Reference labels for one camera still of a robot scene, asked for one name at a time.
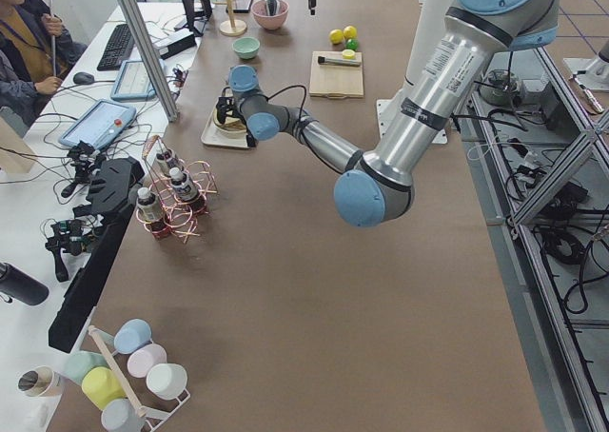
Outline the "white plate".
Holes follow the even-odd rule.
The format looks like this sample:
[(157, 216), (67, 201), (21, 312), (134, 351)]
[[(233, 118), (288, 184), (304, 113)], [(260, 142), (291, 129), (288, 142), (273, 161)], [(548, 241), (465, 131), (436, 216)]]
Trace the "white plate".
[(219, 129), (218, 126), (220, 124), (223, 124), (225, 122), (225, 119), (224, 119), (224, 121), (221, 121), (220, 118), (218, 117), (218, 114), (216, 112), (213, 112), (213, 115), (212, 115), (213, 125), (220, 131), (220, 133), (222, 135), (224, 135), (226, 138), (229, 138), (229, 139), (236, 139), (236, 138), (239, 138), (239, 137), (246, 136), (246, 131), (242, 131), (242, 132), (226, 132), (224, 130)]

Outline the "bread slice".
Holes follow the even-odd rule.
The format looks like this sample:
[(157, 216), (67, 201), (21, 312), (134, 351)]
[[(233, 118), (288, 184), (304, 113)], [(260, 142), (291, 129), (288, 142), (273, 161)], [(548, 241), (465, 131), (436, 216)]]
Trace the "bread slice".
[(246, 131), (246, 125), (239, 118), (227, 117), (223, 124), (218, 126), (219, 129), (226, 132), (242, 132)]

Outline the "upper yellow lemon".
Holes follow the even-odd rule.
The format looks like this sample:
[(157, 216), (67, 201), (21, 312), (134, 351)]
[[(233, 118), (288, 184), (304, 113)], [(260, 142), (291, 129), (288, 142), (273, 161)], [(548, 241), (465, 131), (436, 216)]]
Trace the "upper yellow lemon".
[(328, 34), (328, 40), (332, 45), (340, 45), (344, 42), (344, 32), (341, 29), (333, 29)]

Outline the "yellow lemon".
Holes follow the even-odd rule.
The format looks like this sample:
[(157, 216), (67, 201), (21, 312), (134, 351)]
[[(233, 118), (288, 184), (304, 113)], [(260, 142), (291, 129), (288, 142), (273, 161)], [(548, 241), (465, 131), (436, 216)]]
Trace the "yellow lemon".
[(358, 30), (356, 27), (352, 25), (348, 25), (343, 29), (344, 40), (357, 39), (358, 38)]
[(328, 40), (332, 45), (340, 45), (344, 42), (344, 32), (341, 29), (333, 29), (328, 34)]

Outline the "half lemon slice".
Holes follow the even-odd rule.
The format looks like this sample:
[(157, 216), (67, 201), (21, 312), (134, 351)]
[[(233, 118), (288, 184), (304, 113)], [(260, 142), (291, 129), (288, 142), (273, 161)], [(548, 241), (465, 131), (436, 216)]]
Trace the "half lemon slice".
[(345, 60), (355, 60), (356, 52), (353, 49), (344, 49), (342, 51), (342, 58)]

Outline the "wooden mug tree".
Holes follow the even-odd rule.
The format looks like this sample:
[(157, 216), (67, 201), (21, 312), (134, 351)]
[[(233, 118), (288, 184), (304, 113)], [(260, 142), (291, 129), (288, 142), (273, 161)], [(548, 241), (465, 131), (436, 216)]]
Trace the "wooden mug tree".
[(227, 20), (219, 26), (219, 31), (222, 35), (228, 37), (238, 37), (246, 33), (247, 24), (245, 21), (237, 19), (233, 10), (233, 0), (217, 1), (217, 5), (225, 5), (227, 12)]

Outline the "upper bottle in rack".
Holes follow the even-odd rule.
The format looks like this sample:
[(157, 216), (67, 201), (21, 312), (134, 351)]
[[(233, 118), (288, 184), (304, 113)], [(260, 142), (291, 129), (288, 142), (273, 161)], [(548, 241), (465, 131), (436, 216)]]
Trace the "upper bottle in rack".
[(161, 173), (166, 177), (170, 176), (173, 168), (180, 165), (171, 149), (157, 151), (155, 159)]

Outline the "wooden cutting board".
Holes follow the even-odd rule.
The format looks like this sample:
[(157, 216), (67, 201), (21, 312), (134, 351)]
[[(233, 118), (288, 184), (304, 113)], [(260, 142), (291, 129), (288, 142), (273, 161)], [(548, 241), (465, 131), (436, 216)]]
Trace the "wooden cutting board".
[(363, 98), (363, 55), (356, 52), (358, 68), (319, 65), (319, 55), (342, 58), (341, 51), (313, 51), (310, 67), (309, 94), (329, 98)]

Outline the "blue tablet upper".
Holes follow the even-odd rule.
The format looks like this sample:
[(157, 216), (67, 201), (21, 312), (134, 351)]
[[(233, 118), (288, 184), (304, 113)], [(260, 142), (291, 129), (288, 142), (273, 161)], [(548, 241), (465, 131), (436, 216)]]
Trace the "blue tablet upper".
[(156, 91), (142, 60), (126, 60), (121, 64), (110, 99), (117, 102), (143, 102), (153, 99)]

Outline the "lower right bottle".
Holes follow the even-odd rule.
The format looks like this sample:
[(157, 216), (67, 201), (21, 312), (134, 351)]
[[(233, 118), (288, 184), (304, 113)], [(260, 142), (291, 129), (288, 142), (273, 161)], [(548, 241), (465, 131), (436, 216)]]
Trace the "lower right bottle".
[(163, 218), (158, 198), (148, 187), (140, 187), (137, 190), (136, 204), (145, 221), (153, 223), (160, 221)]

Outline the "computer mouse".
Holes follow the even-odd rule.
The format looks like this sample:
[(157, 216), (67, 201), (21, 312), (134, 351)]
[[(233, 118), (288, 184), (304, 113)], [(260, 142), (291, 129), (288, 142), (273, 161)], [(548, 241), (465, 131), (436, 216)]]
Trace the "computer mouse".
[(75, 85), (87, 86), (92, 85), (95, 82), (95, 77), (90, 73), (79, 71), (73, 75), (72, 81)]

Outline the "person at desk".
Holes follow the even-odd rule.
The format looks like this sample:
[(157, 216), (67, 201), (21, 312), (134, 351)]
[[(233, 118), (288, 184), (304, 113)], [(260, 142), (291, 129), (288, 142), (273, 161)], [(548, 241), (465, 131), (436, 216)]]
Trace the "person at desk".
[(43, 0), (1, 0), (1, 106), (31, 126), (87, 49)]

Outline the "green cup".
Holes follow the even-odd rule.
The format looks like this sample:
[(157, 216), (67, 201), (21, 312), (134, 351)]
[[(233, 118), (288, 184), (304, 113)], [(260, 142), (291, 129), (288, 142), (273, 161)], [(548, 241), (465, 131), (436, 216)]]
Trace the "green cup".
[(62, 374), (81, 385), (87, 374), (96, 367), (108, 367), (105, 358), (100, 353), (79, 350), (68, 356)]

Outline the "yellow cup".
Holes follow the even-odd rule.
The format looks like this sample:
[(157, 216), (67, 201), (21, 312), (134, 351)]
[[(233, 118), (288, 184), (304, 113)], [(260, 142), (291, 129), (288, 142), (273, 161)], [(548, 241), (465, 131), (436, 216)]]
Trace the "yellow cup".
[(81, 390), (99, 410), (127, 396), (114, 373), (104, 366), (94, 367), (87, 373), (82, 380)]

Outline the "aluminium frame post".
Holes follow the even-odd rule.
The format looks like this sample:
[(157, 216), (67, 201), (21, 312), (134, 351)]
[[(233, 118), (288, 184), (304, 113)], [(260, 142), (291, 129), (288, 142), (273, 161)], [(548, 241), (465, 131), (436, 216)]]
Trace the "aluminium frame post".
[(170, 122), (175, 122), (178, 119), (179, 111), (169, 89), (165, 71), (160, 63), (160, 56), (149, 38), (146, 22), (142, 17), (138, 2), (137, 0), (117, 0), (117, 2), (125, 16), (150, 82), (156, 91), (166, 117)]

